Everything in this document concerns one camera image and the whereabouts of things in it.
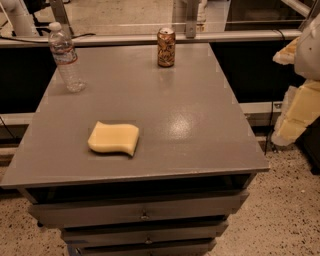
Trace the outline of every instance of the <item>white robot part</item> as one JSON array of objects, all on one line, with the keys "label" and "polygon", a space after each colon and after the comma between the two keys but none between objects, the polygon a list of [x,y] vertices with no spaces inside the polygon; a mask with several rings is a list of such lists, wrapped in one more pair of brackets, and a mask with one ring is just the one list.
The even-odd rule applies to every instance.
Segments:
[{"label": "white robot part", "polygon": [[28,12],[23,0],[0,0],[0,3],[17,36],[39,36],[33,17]]},{"label": "white robot part", "polygon": [[320,81],[320,14],[302,32],[297,43],[294,69],[306,79]]}]

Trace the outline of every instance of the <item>drawer cabinet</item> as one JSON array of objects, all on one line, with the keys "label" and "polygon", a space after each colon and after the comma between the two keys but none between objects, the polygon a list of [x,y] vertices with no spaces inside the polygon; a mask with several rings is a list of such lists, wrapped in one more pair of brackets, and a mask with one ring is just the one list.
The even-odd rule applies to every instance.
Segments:
[{"label": "drawer cabinet", "polygon": [[[70,250],[206,253],[268,171],[210,46],[176,47],[173,69],[152,64],[156,45],[81,48],[90,88],[67,94],[59,75],[48,86],[1,185]],[[134,157],[89,150],[97,121],[139,127]]]},{"label": "drawer cabinet", "polygon": [[70,228],[63,240],[74,248],[146,244],[218,237],[228,222],[217,217],[202,217],[152,223],[118,224],[102,227]]},{"label": "drawer cabinet", "polygon": [[82,255],[88,256],[175,256],[192,253],[206,253],[215,245],[214,239],[199,239],[158,243],[152,245],[129,245],[80,249]]},{"label": "drawer cabinet", "polygon": [[33,205],[29,212],[48,227],[70,228],[135,223],[165,219],[229,215],[235,213],[248,192],[179,194],[146,199],[115,199]]}]

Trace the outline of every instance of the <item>can lid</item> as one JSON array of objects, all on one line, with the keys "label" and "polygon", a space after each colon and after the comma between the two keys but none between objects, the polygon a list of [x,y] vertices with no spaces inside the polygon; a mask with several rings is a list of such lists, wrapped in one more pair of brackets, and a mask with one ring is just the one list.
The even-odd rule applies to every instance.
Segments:
[{"label": "can lid", "polygon": [[172,28],[160,28],[159,32],[161,34],[167,34],[167,35],[174,34],[174,31]]},{"label": "can lid", "polygon": [[52,23],[49,24],[49,29],[51,31],[61,30],[61,24],[59,22],[52,22]]}]

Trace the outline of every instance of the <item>gray drawer front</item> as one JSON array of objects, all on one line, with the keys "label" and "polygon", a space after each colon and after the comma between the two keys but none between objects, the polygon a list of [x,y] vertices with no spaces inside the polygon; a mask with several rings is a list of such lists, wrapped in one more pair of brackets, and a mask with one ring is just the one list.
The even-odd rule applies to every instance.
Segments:
[{"label": "gray drawer front", "polygon": [[148,248],[137,248],[135,246],[125,247],[125,248],[97,248],[97,249],[84,249],[81,250],[81,255],[86,256],[181,256],[181,255],[190,255],[190,254],[204,254],[208,251],[211,251],[215,246],[215,240],[211,242],[189,242],[188,243],[168,243],[160,247]]},{"label": "gray drawer front", "polygon": [[47,227],[68,228],[134,223],[235,213],[248,196],[246,190],[228,196],[205,194],[204,198],[171,201],[121,203],[90,201],[64,204],[33,205],[29,212]]},{"label": "gray drawer front", "polygon": [[63,232],[63,240],[74,248],[111,246],[121,244],[152,244],[163,241],[214,238],[220,236],[228,222],[200,222],[199,225],[185,224],[185,227],[161,228],[149,225],[147,228],[128,227],[121,229],[102,229],[77,232]]}]

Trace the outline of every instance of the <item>bottle cap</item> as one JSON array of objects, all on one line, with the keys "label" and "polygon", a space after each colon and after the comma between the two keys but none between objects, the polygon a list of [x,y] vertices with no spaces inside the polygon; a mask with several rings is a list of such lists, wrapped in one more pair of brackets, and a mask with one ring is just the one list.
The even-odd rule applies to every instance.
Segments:
[{"label": "bottle cap", "polygon": [[59,22],[52,22],[52,23],[49,24],[49,29],[51,31],[61,30],[61,24]]}]

